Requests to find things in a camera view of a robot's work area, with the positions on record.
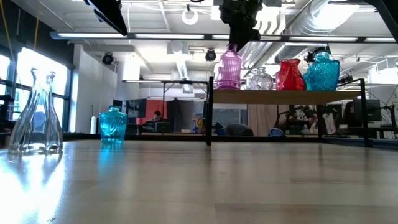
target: blue glass vase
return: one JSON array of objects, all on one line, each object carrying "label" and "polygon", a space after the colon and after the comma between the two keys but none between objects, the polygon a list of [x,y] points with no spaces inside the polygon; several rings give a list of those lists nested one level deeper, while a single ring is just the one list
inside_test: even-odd
[{"label": "blue glass vase", "polygon": [[340,63],[329,59],[328,51],[315,54],[315,62],[309,66],[304,76],[307,90],[313,91],[335,91],[340,74]]},{"label": "blue glass vase", "polygon": [[108,109],[108,112],[99,115],[101,142],[123,143],[127,126],[127,114],[120,112],[120,106],[108,106]]}]

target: wooden shelf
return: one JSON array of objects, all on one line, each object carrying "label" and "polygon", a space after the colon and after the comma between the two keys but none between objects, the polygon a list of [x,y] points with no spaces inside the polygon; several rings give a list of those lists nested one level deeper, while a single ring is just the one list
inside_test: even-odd
[{"label": "wooden shelf", "polygon": [[214,90],[214,103],[324,105],[357,98],[359,91]]}]

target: vase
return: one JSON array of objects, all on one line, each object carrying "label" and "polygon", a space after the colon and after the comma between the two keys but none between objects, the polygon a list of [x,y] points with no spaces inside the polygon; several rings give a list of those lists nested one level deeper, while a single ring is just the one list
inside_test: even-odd
[{"label": "vase", "polygon": [[330,60],[328,51],[315,54],[315,62],[309,66],[305,81],[310,88],[307,90],[335,91],[340,75],[338,60]]},{"label": "vase", "polygon": [[240,90],[241,65],[242,57],[236,51],[236,44],[228,44],[226,52],[220,58],[216,89]]},{"label": "vase", "polygon": [[123,143],[127,127],[127,114],[120,106],[108,106],[108,112],[99,115],[102,143]]},{"label": "vase", "polygon": [[283,60],[280,63],[280,79],[282,90],[306,90],[305,80],[301,75],[298,65],[299,59]]},{"label": "vase", "polygon": [[250,90],[271,90],[273,86],[272,77],[266,73],[265,67],[250,70],[249,80]]},{"label": "vase", "polygon": [[266,73],[265,67],[259,68],[259,78],[257,79],[257,87],[259,90],[271,90],[274,86],[272,77]]},{"label": "vase", "polygon": [[275,79],[276,79],[276,90],[282,90],[283,80],[280,75],[280,71],[275,73]]},{"label": "vase", "polygon": [[12,130],[11,152],[57,152],[62,150],[62,130],[54,110],[54,72],[31,70],[33,86],[26,107]]},{"label": "vase", "polygon": [[259,73],[258,68],[253,68],[249,71],[246,75],[246,86],[248,90],[256,90],[257,89],[257,82],[253,80],[254,77],[257,77]]}]

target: ceiling light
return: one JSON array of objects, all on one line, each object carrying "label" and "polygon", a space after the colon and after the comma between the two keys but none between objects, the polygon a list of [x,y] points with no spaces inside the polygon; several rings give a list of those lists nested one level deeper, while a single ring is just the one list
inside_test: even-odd
[{"label": "ceiling light", "polygon": [[84,38],[127,38],[121,34],[101,34],[101,33],[58,33],[59,37],[63,38],[77,38],[77,39],[84,39]]},{"label": "ceiling light", "polygon": [[229,40],[229,35],[212,35],[215,40]]},{"label": "ceiling light", "polygon": [[328,44],[323,43],[294,43],[294,42],[287,42],[285,43],[286,46],[313,46],[313,47],[327,47]]},{"label": "ceiling light", "polygon": [[161,80],[123,80],[123,82],[131,82],[131,83],[162,83]]},{"label": "ceiling light", "polygon": [[291,41],[356,42],[357,37],[290,37]]},{"label": "ceiling light", "polygon": [[365,42],[392,42],[395,43],[396,40],[393,37],[368,37]]},{"label": "ceiling light", "polygon": [[261,40],[280,40],[279,36],[262,35]]},{"label": "ceiling light", "polygon": [[203,34],[136,34],[137,39],[204,39]]}]

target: pink glass vase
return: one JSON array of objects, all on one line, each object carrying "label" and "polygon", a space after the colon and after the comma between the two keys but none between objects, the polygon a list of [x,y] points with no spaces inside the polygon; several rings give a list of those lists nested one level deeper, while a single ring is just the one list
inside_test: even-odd
[{"label": "pink glass vase", "polygon": [[283,60],[280,63],[281,90],[306,90],[305,80],[301,75],[298,65],[299,59]]},{"label": "pink glass vase", "polygon": [[240,90],[241,65],[242,57],[236,51],[236,44],[228,44],[226,52],[220,58],[216,89]]}]

